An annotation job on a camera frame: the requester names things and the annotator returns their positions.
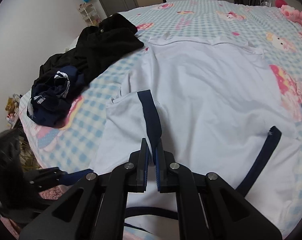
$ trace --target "white t-shirt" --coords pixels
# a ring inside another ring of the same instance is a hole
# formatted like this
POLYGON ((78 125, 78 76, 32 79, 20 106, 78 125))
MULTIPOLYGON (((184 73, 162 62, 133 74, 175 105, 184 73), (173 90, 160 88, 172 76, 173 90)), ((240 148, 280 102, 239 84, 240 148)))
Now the white t-shirt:
MULTIPOLYGON (((141 63, 107 105, 107 121, 90 168, 103 174, 127 162, 147 138, 137 91, 151 90, 165 151, 192 172, 219 174, 236 188, 252 167, 272 126, 282 137, 246 199, 279 229, 293 198, 296 128, 263 51, 216 38, 150 38, 141 63)), ((176 211, 174 194, 157 192, 154 167, 147 190, 131 193, 127 207, 176 211)), ((151 230, 150 225, 136 226, 151 230)))

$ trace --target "pink plush toy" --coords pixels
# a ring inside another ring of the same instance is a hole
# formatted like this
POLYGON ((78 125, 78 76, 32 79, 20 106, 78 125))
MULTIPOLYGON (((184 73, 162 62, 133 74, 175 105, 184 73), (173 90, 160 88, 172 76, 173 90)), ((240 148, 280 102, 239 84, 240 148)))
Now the pink plush toy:
POLYGON ((280 11, 288 20, 297 22, 302 26, 302 11, 299 12, 289 5, 282 5, 280 11))

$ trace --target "bedspread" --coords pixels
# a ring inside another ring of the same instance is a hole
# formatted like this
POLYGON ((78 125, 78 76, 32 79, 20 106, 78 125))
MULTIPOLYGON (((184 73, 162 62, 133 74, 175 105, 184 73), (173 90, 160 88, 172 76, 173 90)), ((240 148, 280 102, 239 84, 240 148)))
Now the bedspread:
MULTIPOLYGON (((225 1, 188 0, 122 13, 139 29, 145 47, 120 59, 94 79, 89 89, 73 103, 67 124, 61 129, 41 127, 26 116, 30 91, 20 102, 20 118, 38 162, 74 172, 86 169, 96 153, 105 125, 105 105, 115 97, 122 79, 139 64, 147 50, 149 37, 170 31, 175 36, 199 36, 212 39, 225 36, 235 42, 251 42, 265 49, 265 59, 273 70, 282 94, 283 106, 296 122, 302 142, 302 108, 295 81, 302 78, 302 27, 280 13, 278 8, 253 7, 225 1)), ((295 166, 296 190, 289 203, 286 236, 302 217, 302 146, 295 166)))

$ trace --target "blue and white checkered blanket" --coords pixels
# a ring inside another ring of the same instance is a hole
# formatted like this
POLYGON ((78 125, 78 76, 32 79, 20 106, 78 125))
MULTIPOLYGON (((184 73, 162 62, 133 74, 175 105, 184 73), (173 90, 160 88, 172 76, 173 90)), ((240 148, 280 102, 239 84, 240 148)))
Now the blue and white checkered blanket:
MULTIPOLYGON (((275 73, 284 106, 296 120, 302 142, 302 108, 296 98, 293 79, 302 78, 302 27, 280 13, 278 8, 249 7, 224 1, 191 0, 134 9, 122 13, 139 29, 140 49, 111 65, 94 79, 74 103, 67 125, 61 129, 36 125, 26 116, 30 91, 20 102, 20 119, 30 146, 44 168, 59 166, 74 172, 86 169, 94 157, 106 120, 105 105, 115 97, 122 79, 147 48, 150 36, 167 31, 176 36, 212 39, 226 36, 238 43, 251 42, 265 49, 266 61, 275 73)), ((296 190, 283 235, 287 235, 302 217, 302 146, 294 168, 296 190)))

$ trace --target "metal screw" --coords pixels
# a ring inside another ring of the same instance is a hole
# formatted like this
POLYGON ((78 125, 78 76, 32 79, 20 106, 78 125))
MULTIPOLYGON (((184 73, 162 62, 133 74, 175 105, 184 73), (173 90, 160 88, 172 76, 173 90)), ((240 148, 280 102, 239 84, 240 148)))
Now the metal screw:
POLYGON ((176 169, 180 168, 180 165, 178 163, 171 163, 170 168, 173 170, 176 170, 176 169))
POLYGON ((127 170, 131 169, 134 167, 134 164, 133 163, 126 163, 124 164, 124 168, 126 168, 127 170))
POLYGON ((214 173, 214 172, 209 172, 208 173, 208 178, 212 179, 212 180, 215 180, 215 179, 218 178, 218 175, 216 173, 214 173))
POLYGON ((88 174, 85 176, 85 178, 86 178, 87 180, 93 180, 93 179, 96 178, 96 174, 95 174, 94 172, 90 172, 90 173, 88 173, 88 174))

